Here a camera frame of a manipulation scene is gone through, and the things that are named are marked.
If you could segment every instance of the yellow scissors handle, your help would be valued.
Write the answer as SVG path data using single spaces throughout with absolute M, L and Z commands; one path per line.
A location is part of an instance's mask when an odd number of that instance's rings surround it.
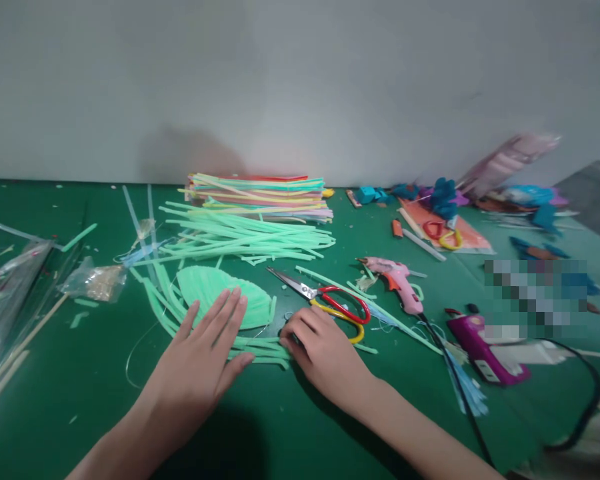
M 455 245 L 450 245 L 447 242 L 447 239 L 452 235 L 455 236 Z M 441 247 L 446 248 L 447 250 L 460 250 L 462 248 L 462 235 L 460 235 L 460 230 L 451 230 L 448 234 L 440 237 L 438 243 Z
M 358 330 L 358 333 L 357 333 L 357 335 L 355 337 L 349 339 L 349 341 L 351 343 L 358 343 L 358 342 L 360 342 L 365 337 L 365 328 L 364 328 L 364 326 L 362 326 L 358 322 L 355 322 L 355 321 L 351 320 L 344 313 L 340 313 L 340 312 L 338 312 L 338 310 L 329 308 L 326 305 L 322 305 L 322 304 L 318 303 L 318 301 L 316 299 L 311 299 L 309 301 L 309 303 L 312 304 L 312 305 L 315 305 L 318 308 L 320 308 L 320 310 L 325 311 L 325 312 L 327 312 L 330 315 L 333 315 L 334 317 L 338 317 L 338 318 L 340 318 L 342 320 L 346 320 L 349 323 L 351 323 L 352 325 L 354 325 L 355 328 Z

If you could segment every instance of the hot glue gun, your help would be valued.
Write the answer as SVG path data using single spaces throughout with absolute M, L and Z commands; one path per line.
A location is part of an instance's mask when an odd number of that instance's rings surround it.
M 356 259 L 364 263 L 372 272 L 384 275 L 389 282 L 389 290 L 398 290 L 402 300 L 402 309 L 410 315 L 422 313 L 422 302 L 407 281 L 409 269 L 403 263 L 394 262 L 378 257 Z

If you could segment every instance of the left hand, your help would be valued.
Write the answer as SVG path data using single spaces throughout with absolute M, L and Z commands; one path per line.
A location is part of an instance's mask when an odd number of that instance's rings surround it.
M 254 358 L 242 353 L 227 363 L 247 310 L 240 288 L 224 290 L 191 331 L 200 302 L 189 308 L 127 416 L 147 426 L 165 455 L 182 447 L 213 412 L 236 377 Z

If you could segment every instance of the pile of straws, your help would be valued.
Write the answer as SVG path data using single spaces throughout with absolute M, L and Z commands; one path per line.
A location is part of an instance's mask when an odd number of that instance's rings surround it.
M 331 233 L 310 225 L 286 225 L 192 207 L 184 203 L 166 202 L 173 208 L 159 207 L 176 216 L 166 223 L 184 228 L 180 241 L 159 248 L 159 259 L 146 259 L 135 265 L 148 265 L 169 260 L 204 260 L 235 255 L 251 265 L 276 258 L 313 260 L 324 256 L 318 252 L 335 244 Z
M 322 200 L 325 182 L 308 177 L 189 176 L 182 190 L 186 199 L 202 199 L 203 206 L 234 215 L 264 217 L 270 221 L 331 222 L 333 212 Z

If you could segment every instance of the hand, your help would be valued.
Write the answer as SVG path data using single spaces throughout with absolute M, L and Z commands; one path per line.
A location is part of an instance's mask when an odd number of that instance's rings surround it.
M 167 456 L 193 436 L 254 358 L 243 353 L 226 363 L 247 310 L 240 295 L 240 288 L 224 290 L 193 332 L 200 302 L 192 304 L 127 415 L 147 424 L 144 435 Z
M 350 415 L 364 408 L 376 383 L 382 382 L 371 374 L 333 319 L 316 306 L 303 308 L 290 318 L 280 332 L 280 344 L 309 381 Z

